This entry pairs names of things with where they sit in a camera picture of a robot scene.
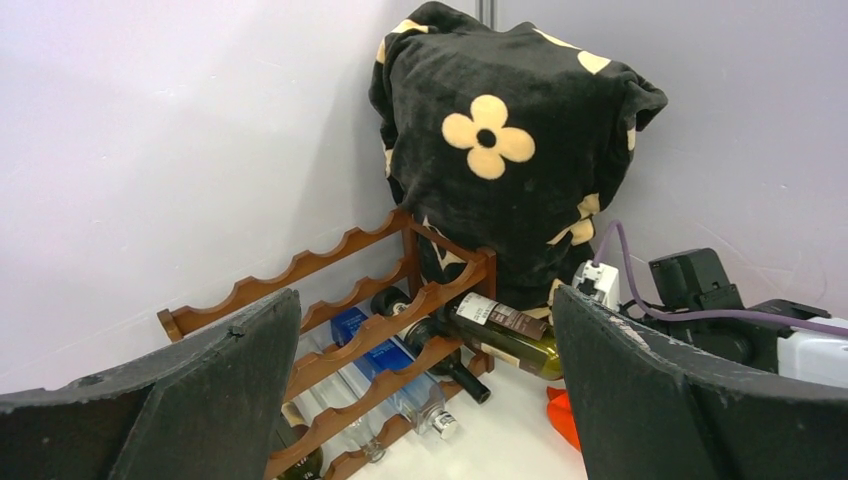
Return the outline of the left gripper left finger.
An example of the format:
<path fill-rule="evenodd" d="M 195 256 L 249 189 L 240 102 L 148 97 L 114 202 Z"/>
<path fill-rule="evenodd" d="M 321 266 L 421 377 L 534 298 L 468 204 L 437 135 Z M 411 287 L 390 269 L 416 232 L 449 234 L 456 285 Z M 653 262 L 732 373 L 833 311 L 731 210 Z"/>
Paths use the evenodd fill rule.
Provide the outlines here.
<path fill-rule="evenodd" d="M 55 389 L 1 398 L 5 479 L 260 479 L 294 363 L 299 294 Z"/>

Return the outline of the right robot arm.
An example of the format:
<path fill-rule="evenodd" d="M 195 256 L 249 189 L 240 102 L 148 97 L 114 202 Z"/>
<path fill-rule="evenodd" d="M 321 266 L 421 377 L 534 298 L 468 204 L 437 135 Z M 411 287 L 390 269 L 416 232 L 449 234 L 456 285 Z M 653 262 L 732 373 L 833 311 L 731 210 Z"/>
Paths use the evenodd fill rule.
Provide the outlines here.
<path fill-rule="evenodd" d="M 650 309 L 664 314 L 719 310 L 731 317 L 668 321 L 644 313 L 635 319 L 675 339 L 748 367 L 796 380 L 847 386 L 847 338 L 752 319 L 752 313 L 780 316 L 801 323 L 845 329 L 847 321 L 828 311 L 771 299 L 745 307 L 718 254 L 711 248 L 687 250 L 649 262 L 660 303 Z"/>

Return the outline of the green wine bottle white label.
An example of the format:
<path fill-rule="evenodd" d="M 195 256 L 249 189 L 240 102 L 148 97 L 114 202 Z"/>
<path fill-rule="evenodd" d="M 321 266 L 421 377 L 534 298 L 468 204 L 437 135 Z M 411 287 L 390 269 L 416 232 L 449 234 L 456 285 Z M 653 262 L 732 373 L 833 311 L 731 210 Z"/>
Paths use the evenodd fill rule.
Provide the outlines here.
<path fill-rule="evenodd" d="M 413 300 L 403 290 L 390 286 L 378 292 L 370 300 L 370 309 L 383 317 L 397 316 L 407 310 L 412 302 Z M 433 315 L 426 315 L 416 320 L 402 329 L 397 337 L 415 357 L 423 352 L 431 339 L 451 338 L 448 331 Z M 459 349 L 436 363 L 429 372 L 433 375 L 449 377 L 478 404 L 484 404 L 491 396 L 491 390 L 463 364 Z"/>

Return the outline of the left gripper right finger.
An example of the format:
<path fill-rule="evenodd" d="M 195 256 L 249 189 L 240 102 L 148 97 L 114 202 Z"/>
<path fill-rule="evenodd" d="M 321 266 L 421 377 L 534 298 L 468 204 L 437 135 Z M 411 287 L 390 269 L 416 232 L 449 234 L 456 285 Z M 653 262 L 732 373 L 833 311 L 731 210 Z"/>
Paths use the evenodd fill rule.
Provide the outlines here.
<path fill-rule="evenodd" d="M 591 479 L 843 479 L 847 392 L 753 369 L 570 286 L 553 322 Z"/>

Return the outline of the blue square bottle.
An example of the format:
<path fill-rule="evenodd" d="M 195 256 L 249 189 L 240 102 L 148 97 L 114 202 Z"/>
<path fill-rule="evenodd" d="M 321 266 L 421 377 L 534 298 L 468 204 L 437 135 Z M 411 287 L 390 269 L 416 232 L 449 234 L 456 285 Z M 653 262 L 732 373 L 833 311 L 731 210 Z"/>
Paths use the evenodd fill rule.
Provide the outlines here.
<path fill-rule="evenodd" d="M 330 320 L 332 338 L 345 346 L 358 333 L 368 316 L 353 307 Z M 390 338 L 354 361 L 354 365 L 371 382 L 384 371 L 398 371 L 414 362 L 410 353 L 394 338 Z M 422 373 L 392 394 L 388 402 L 413 426 L 419 435 L 434 430 L 442 440 L 448 440 L 459 427 L 458 421 L 445 408 L 445 396 L 437 381 Z"/>

